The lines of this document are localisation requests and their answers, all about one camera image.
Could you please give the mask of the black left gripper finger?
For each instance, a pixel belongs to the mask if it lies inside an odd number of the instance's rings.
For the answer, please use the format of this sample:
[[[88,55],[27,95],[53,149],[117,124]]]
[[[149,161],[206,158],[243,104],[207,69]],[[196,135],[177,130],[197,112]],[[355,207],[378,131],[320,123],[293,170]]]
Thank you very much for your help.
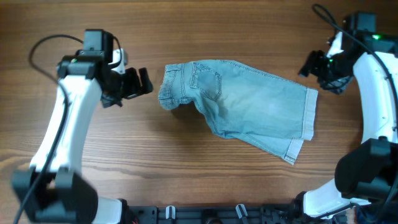
[[[125,99],[132,99],[141,94],[141,83],[135,68],[129,68],[125,73]]]
[[[152,82],[150,81],[147,69],[146,68],[140,68],[139,69],[139,74],[140,74],[141,83],[142,83],[141,93],[142,94],[149,94],[149,93],[153,92],[154,87],[153,87]]]

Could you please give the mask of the light blue denim shorts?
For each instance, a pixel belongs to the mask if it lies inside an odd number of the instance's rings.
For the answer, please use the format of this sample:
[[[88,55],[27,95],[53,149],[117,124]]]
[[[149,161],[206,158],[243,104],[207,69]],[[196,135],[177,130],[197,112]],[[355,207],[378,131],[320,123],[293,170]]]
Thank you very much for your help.
[[[294,164],[314,135],[318,91],[234,60],[165,67],[159,103],[193,103],[213,134],[240,139]]]

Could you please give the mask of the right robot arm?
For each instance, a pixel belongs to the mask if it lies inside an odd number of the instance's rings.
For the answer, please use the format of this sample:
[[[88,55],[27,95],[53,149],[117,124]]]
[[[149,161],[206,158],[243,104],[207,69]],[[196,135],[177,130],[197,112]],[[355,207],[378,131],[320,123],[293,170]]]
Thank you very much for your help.
[[[339,26],[323,6],[312,9],[335,34],[329,51],[311,52],[299,74],[315,75],[322,89],[336,94],[356,80],[363,136],[358,148],[338,161],[331,181],[296,197],[290,218],[320,223],[374,204],[375,221],[397,202],[397,37],[378,33],[373,13],[355,12]]]

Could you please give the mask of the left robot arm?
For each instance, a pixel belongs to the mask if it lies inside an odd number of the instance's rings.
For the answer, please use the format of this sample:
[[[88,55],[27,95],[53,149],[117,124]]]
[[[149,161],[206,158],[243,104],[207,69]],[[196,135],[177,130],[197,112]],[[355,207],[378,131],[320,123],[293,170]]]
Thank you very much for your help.
[[[98,104],[121,106],[152,92],[145,68],[127,66],[119,40],[88,29],[82,48],[64,56],[52,80],[57,98],[45,137],[27,170],[12,176],[20,202],[15,221],[32,223],[137,223],[124,199],[100,197],[82,177],[81,164],[91,117]]]

